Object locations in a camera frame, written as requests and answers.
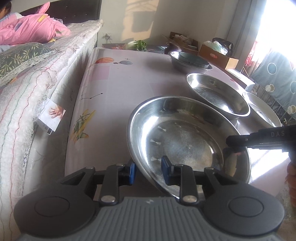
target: black round knob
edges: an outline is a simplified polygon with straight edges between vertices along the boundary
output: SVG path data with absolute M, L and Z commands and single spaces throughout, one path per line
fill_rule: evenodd
M 70 203 L 62 197 L 46 197 L 37 201 L 35 211 L 44 217 L 55 217 L 68 211 Z
M 237 236 L 260 236 L 277 230 L 284 207 L 273 196 L 248 184 L 222 185 L 203 206 L 210 223 Z
M 74 185 L 55 184 L 23 197 L 14 208 L 22 233 L 55 238 L 83 228 L 94 216 L 93 200 Z
M 262 213 L 263 204 L 252 197 L 237 197 L 229 202 L 229 209 L 242 217 L 255 217 Z

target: hand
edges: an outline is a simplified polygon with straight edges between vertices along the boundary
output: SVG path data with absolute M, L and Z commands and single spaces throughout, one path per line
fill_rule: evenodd
M 64 109 L 60 106 L 57 106 L 55 108 L 51 108 L 49 114 L 52 115 L 52 118 L 56 118 L 57 116 L 59 116 L 59 118 L 61 119 L 63 117 L 63 112 Z
M 290 187 L 290 198 L 293 207 L 296 207 L 296 166 L 291 162 L 287 167 L 287 182 Z

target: pink blanket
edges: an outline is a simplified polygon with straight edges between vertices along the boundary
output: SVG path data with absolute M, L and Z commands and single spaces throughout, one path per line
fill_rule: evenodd
M 70 30 L 45 12 L 50 2 L 44 4 L 36 14 L 17 19 L 12 13 L 0 20 L 0 45 L 15 45 L 29 42 L 47 43 L 54 37 L 70 35 Z

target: card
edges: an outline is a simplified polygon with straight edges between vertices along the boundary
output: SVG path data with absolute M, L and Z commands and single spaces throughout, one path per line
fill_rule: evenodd
M 47 125 L 45 125 L 41 120 L 37 120 L 38 126 L 43 129 L 48 135 L 52 133 L 52 129 L 50 129 Z
M 45 124 L 48 128 L 56 131 L 65 112 L 66 110 L 47 98 L 47 100 L 43 103 L 43 109 L 38 119 L 42 121 L 43 124 Z

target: green vegetable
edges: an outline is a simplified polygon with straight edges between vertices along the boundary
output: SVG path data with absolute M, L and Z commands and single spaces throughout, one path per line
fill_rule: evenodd
M 127 50 L 137 50 L 137 51 L 147 51 L 147 43 L 143 40 L 132 41 L 124 45 L 124 49 Z
M 136 43 L 137 43 L 136 49 L 138 51 L 147 51 L 147 49 L 146 49 L 147 43 L 145 41 L 138 40 L 138 41 L 136 41 Z

